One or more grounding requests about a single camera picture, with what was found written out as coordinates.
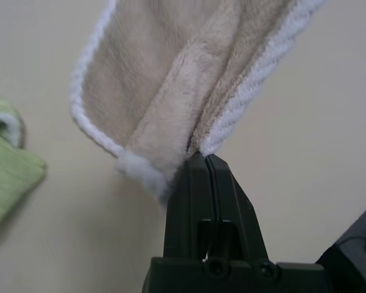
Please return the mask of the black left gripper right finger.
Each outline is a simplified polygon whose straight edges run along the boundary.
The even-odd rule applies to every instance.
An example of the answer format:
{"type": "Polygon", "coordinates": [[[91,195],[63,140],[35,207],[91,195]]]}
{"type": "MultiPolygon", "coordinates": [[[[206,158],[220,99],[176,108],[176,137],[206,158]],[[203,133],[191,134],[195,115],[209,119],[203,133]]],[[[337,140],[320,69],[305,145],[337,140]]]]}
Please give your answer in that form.
{"type": "Polygon", "coordinates": [[[253,263],[266,259],[267,251],[252,203],[228,164],[212,154],[206,157],[215,208],[212,256],[253,263]]]}

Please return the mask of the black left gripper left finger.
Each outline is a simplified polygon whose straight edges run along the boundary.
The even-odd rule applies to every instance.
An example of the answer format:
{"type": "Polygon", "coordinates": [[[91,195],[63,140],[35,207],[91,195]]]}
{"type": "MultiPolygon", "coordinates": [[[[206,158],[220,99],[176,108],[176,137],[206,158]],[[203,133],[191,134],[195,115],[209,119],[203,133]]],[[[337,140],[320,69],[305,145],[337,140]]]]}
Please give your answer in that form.
{"type": "Polygon", "coordinates": [[[163,257],[204,260],[214,218],[209,169],[195,154],[178,172],[168,200],[163,257]]]}

